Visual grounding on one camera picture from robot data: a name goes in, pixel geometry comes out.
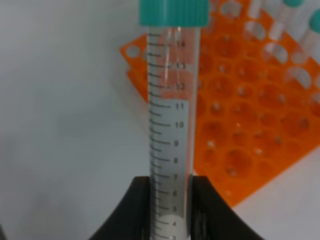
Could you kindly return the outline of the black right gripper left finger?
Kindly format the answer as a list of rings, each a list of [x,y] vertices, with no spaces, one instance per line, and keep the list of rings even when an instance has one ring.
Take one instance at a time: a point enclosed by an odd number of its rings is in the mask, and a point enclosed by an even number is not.
[[[124,197],[91,240],[150,239],[150,178],[134,177]]]

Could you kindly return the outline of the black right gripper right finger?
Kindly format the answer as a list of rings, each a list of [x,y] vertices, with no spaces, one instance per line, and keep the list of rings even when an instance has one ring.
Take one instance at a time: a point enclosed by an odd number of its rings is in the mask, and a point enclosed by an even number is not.
[[[260,240],[223,200],[206,176],[192,177],[192,240]]]

